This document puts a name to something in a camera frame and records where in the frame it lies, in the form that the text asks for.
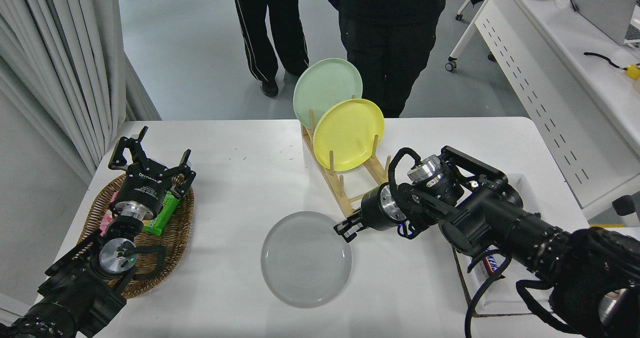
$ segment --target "dish rack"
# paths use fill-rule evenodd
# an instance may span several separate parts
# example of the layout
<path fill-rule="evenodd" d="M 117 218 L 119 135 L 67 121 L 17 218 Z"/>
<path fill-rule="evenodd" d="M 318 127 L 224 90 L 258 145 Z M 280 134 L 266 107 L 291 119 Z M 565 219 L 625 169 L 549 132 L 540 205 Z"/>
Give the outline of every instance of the dish rack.
<path fill-rule="evenodd" d="M 316 154 L 314 152 L 314 143 L 313 143 L 314 131 L 316 130 L 316 120 L 314 119 L 313 109 L 309 109 L 309 118 L 310 118 L 309 120 L 311 121 L 311 128 L 307 128 L 302 123 L 300 124 L 300 128 L 302 130 L 302 139 L 304 140 L 306 147 L 309 149 L 311 156 L 313 156 L 313 161 L 315 162 L 315 165 L 320 170 L 320 173 L 322 174 L 327 186 L 329 186 L 329 190 L 331 190 L 331 193 L 333 194 L 333 197 L 338 203 L 338 206 L 340 207 L 342 214 L 345 217 L 349 217 L 355 212 L 355 209 L 352 208 L 352 203 L 361 200 L 362 197 L 367 192 L 363 192 L 362 194 L 359 194 L 354 197 L 347 196 L 347 194 L 345 193 L 345 176 L 343 176 L 343 174 L 338 174 L 338 172 L 334 170 L 334 152 L 333 151 L 329 151 L 329 169 L 323 167 L 322 164 L 318 162 L 318 159 L 316 158 Z M 391 162 L 391 155 L 388 155 L 386 157 L 386 164 L 384 165 L 384 167 L 378 160 L 376 151 L 378 148 L 379 140 L 380 140 L 380 137 L 377 134 L 374 135 L 374 137 L 372 137 L 373 150 L 372 150 L 371 156 L 362 164 L 366 168 L 366 171 L 368 171 L 368 173 L 370 174 L 371 178 L 375 180 L 377 185 L 381 185 L 382 183 L 387 183 L 389 163 Z"/>

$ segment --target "wall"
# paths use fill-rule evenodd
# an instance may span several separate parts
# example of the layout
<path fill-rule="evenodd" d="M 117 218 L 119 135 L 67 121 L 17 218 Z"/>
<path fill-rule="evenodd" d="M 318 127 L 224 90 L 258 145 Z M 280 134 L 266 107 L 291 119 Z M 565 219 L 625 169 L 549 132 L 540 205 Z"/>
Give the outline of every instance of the wall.
<path fill-rule="evenodd" d="M 0 309 L 24 313 L 87 185 L 2 95 L 0 187 Z"/>

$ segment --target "pink snack package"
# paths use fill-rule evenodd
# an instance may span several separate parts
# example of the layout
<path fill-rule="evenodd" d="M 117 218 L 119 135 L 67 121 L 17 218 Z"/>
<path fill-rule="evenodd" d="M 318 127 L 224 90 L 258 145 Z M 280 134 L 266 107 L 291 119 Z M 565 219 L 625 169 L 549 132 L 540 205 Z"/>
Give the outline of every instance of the pink snack package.
<path fill-rule="evenodd" d="M 116 199 L 117 195 L 118 192 L 113 193 L 109 203 L 112 203 Z M 112 211 L 107 210 L 107 212 L 104 214 L 104 217 L 102 218 L 102 221 L 100 222 L 100 230 L 102 230 L 102 233 L 100 233 L 100 235 L 105 235 L 105 233 L 107 232 L 107 228 L 109 228 L 109 224 L 111 224 L 112 221 L 114 221 L 114 217 L 112 217 Z"/>

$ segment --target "white curtain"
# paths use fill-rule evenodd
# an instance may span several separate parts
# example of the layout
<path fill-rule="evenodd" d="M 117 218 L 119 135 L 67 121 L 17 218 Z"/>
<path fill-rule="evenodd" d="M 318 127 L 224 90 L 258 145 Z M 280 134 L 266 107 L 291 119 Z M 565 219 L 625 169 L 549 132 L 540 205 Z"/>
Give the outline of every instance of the white curtain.
<path fill-rule="evenodd" d="M 125 119 L 160 120 L 124 53 L 118 0 L 0 0 L 0 98 L 86 182 Z"/>

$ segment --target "ventilation slots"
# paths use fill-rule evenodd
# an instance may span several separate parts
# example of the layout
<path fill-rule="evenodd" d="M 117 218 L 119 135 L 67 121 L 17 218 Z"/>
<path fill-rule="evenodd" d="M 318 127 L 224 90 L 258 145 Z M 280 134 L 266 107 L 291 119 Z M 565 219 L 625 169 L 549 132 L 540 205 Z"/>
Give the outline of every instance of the ventilation slots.
<path fill-rule="evenodd" d="M 556 122 L 554 122 L 554 104 L 552 102 L 550 103 L 549 100 L 545 101 L 542 95 L 538 97 L 538 94 L 535 92 L 535 85 L 532 85 L 534 83 L 532 82 L 534 77 L 527 77 L 526 66 L 519 66 L 517 56 L 514 57 L 509 53 L 509 49 L 506 46 L 507 42 L 505 41 L 508 37 L 501 37 L 499 26 L 498 28 L 494 27 L 489 19 L 485 19 L 485 21 L 480 24 L 482 25 L 482 28 L 478 27 L 480 32 L 488 35 L 488 37 L 485 36 L 487 44 L 490 46 L 493 42 L 495 46 L 493 56 L 496 58 L 496 61 L 499 62 L 511 86 L 514 88 L 519 87 L 519 89 L 514 89 L 514 91 L 538 127 L 538 131 L 544 138 L 547 147 L 553 154 L 565 178 L 567 181 L 570 180 L 569 184 L 587 183 L 589 180 L 588 172 L 581 167 L 582 164 L 578 156 L 572 151 L 570 142 L 567 142 L 567 139 L 561 132 L 561 127 L 558 127 Z"/>

